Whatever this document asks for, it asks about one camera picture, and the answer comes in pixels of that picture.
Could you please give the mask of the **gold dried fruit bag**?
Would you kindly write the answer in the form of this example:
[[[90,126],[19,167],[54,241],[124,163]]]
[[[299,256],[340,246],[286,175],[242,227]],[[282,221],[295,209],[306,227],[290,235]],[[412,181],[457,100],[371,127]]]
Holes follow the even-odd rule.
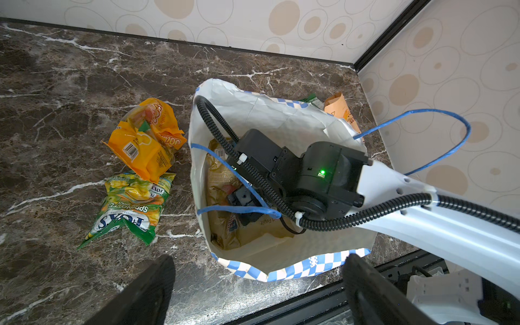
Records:
[[[228,197],[239,192],[246,195],[248,202],[258,206],[257,198],[251,195],[244,184],[222,164],[222,161],[228,157],[222,146],[216,140],[212,140],[209,143],[209,149],[217,157],[207,154],[205,159],[207,205],[229,207],[231,204]],[[283,226],[279,219],[274,219],[270,215],[230,211],[210,211],[207,215],[211,242],[224,251],[238,249],[265,236],[277,240],[295,236]]]

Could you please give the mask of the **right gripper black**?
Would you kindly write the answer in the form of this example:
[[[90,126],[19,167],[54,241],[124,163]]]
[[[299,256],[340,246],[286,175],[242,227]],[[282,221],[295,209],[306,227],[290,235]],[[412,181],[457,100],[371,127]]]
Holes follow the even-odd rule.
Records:
[[[241,186],[227,196],[227,201],[234,207],[261,207],[261,203],[252,195],[245,186]],[[237,213],[238,220],[242,226],[257,222],[263,214],[258,212]]]

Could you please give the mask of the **orange potato chips bag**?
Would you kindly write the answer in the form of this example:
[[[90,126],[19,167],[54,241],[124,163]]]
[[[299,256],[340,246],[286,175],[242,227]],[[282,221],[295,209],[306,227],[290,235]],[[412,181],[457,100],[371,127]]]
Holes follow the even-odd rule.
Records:
[[[344,119],[358,134],[361,133],[360,128],[347,105],[345,97],[341,92],[329,97],[324,102],[324,111],[333,115],[337,119]]]

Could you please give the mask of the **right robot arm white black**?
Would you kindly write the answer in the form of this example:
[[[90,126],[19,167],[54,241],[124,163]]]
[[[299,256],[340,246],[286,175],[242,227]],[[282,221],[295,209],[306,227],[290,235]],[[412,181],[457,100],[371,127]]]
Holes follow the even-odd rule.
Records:
[[[203,96],[194,99],[223,165],[242,183],[223,211],[268,215],[294,233],[363,227],[400,238],[519,296],[519,216],[413,180],[358,150],[311,144],[301,156],[251,129],[238,136]]]

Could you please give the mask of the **blue checkered paper bag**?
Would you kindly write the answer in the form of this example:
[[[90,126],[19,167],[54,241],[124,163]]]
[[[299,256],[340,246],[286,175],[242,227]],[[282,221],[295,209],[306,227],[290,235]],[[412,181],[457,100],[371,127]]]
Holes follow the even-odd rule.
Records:
[[[376,236],[371,221],[452,198],[371,160],[346,122],[220,79],[195,91],[188,144],[196,216],[213,258],[260,282],[364,257]]]

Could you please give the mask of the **green Fox's candy bag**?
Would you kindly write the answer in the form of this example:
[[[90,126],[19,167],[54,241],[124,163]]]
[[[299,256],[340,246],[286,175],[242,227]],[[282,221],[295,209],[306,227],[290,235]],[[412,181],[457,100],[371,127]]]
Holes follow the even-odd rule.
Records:
[[[165,173],[155,184],[134,172],[109,177],[104,183],[107,195],[102,208],[79,248],[123,226],[150,245],[175,178],[176,174]]]
[[[306,98],[303,98],[301,102],[307,103],[321,111],[324,110],[324,103],[314,93],[310,94]]]

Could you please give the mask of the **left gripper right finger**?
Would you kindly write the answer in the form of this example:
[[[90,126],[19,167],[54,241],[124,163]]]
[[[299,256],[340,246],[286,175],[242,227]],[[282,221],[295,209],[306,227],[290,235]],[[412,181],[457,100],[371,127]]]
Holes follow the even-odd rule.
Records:
[[[355,324],[435,323],[358,255],[346,258],[343,285]]]

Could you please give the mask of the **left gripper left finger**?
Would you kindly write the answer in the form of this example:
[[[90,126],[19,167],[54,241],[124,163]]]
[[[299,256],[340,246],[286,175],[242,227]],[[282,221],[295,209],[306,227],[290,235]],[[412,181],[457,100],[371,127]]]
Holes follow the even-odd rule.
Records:
[[[86,324],[164,324],[176,279],[173,257],[162,255]]]

